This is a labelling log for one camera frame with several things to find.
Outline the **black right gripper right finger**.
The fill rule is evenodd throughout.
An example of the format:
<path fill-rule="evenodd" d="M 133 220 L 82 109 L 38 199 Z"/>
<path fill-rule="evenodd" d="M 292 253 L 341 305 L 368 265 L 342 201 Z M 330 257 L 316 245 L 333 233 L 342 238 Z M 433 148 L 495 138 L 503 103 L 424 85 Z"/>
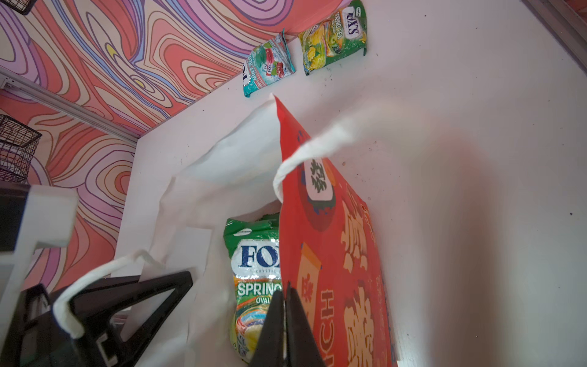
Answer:
<path fill-rule="evenodd" d="M 287 359 L 289 367 L 325 367 L 301 298 L 290 284 L 285 298 Z"/>

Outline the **green spring tea snack bag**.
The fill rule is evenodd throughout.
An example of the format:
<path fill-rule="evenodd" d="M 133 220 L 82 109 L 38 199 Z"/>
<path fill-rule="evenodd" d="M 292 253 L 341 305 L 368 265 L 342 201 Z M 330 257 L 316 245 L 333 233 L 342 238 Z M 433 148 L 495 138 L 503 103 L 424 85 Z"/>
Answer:
<path fill-rule="evenodd" d="M 229 219 L 223 233 L 235 288 L 230 340 L 239 357 L 251 362 L 271 299 L 282 289 L 279 214 L 254 222 Z"/>

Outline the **red white paper bag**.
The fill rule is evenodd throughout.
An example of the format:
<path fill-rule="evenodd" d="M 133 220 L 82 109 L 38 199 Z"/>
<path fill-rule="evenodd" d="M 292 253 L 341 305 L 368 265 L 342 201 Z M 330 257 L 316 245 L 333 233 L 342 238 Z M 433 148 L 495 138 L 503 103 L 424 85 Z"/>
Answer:
<path fill-rule="evenodd" d="M 150 265 L 117 278 L 188 271 L 193 286 L 136 366 L 249 366 L 230 327 L 236 299 L 226 222 L 278 213 L 281 281 L 294 287 L 326 366 L 393 366 L 383 264 L 368 205 L 330 156 L 367 139 L 400 156 L 423 140 L 406 109 L 367 102 L 310 137 L 276 97 L 255 109 L 163 194 Z"/>

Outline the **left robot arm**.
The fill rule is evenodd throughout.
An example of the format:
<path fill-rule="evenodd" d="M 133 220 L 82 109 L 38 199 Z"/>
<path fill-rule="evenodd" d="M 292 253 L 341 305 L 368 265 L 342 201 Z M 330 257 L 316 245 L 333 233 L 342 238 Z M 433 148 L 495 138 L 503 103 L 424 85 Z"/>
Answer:
<path fill-rule="evenodd" d="M 191 289 L 188 271 L 142 280 L 115 272 L 145 250 L 101 265 L 52 295 L 24 286 L 38 249 L 66 247 L 78 195 L 71 189 L 1 185 L 1 364 L 136 366 L 166 319 Z"/>

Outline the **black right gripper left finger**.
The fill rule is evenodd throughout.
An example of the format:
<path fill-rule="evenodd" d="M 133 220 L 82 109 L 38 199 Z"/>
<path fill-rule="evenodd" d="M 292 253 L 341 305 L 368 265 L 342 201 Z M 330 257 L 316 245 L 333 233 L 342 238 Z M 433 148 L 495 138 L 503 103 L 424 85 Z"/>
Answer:
<path fill-rule="evenodd" d="M 284 295 L 273 293 L 250 367 L 283 367 L 285 347 Z"/>

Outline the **teal mint snack bag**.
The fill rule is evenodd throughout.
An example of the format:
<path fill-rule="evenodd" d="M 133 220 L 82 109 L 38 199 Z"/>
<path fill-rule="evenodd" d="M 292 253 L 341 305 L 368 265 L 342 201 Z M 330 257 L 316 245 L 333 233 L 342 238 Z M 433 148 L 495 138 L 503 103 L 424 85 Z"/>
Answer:
<path fill-rule="evenodd" d="M 285 32 L 252 50 L 243 63 L 242 86 L 244 96 L 249 98 L 271 84 L 296 72 L 287 46 Z"/>

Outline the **yellow green lemon snack bag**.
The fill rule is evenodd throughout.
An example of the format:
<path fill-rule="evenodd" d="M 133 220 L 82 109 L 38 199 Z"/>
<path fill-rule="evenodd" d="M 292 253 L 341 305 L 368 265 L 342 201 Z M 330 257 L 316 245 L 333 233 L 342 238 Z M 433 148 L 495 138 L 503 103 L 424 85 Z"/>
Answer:
<path fill-rule="evenodd" d="M 307 76 L 356 52 L 366 55 L 367 17 L 362 1 L 351 1 L 298 38 Z"/>

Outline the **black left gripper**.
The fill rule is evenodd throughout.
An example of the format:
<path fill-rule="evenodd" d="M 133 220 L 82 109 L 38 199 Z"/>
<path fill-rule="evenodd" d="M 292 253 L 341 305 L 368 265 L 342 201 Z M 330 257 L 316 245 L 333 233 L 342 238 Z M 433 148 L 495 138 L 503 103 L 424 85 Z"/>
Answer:
<path fill-rule="evenodd" d="M 141 281 L 106 278 L 67 301 L 82 325 L 76 339 L 57 324 L 42 284 L 20 293 L 1 350 L 2 366 L 135 366 L 172 311 L 193 286 L 188 271 Z M 116 313 L 158 295 L 167 298 L 127 340 L 113 324 Z"/>

